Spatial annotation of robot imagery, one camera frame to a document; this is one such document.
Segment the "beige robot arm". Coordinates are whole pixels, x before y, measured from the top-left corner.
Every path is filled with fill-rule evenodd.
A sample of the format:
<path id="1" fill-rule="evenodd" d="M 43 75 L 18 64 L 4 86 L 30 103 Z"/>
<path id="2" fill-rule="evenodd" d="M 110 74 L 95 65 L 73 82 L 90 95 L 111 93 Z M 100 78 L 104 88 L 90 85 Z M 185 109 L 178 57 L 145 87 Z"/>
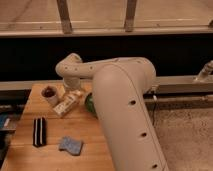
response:
<path id="1" fill-rule="evenodd" d="M 92 81 L 92 97 L 116 171 L 169 171 L 143 94 L 156 78 L 144 57 L 83 63 L 68 56 L 56 65 L 67 88 L 72 78 Z"/>

